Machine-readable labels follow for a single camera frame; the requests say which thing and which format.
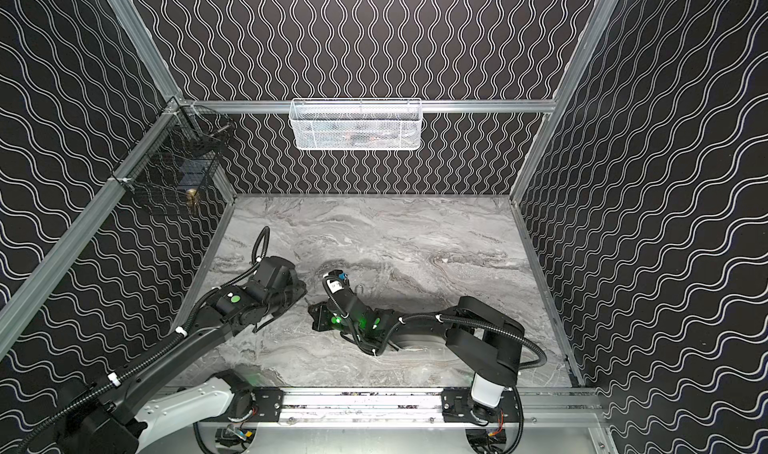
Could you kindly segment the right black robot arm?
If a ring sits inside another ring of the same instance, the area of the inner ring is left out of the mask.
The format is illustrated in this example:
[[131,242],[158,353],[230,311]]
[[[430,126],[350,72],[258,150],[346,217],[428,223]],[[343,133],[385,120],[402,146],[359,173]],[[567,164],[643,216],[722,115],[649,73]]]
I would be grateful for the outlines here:
[[404,313],[366,305],[341,271],[326,275],[323,287],[327,299],[308,308],[313,330],[336,331],[371,357],[440,342],[473,373],[471,406],[497,409],[503,393],[517,388],[521,371],[548,362],[522,324],[477,298],[463,296],[442,311]]

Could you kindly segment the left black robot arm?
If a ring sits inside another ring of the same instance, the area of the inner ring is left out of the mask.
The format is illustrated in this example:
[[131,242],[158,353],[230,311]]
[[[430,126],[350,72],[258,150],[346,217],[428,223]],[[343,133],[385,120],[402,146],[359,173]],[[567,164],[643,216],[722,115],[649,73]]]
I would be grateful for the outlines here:
[[295,265],[268,255],[270,234],[269,227],[262,228],[244,273],[204,294],[187,318],[150,351],[47,416],[20,441],[16,452],[27,452],[46,432],[67,453],[138,452],[149,426],[137,415],[160,388],[244,330],[266,328],[306,295]]

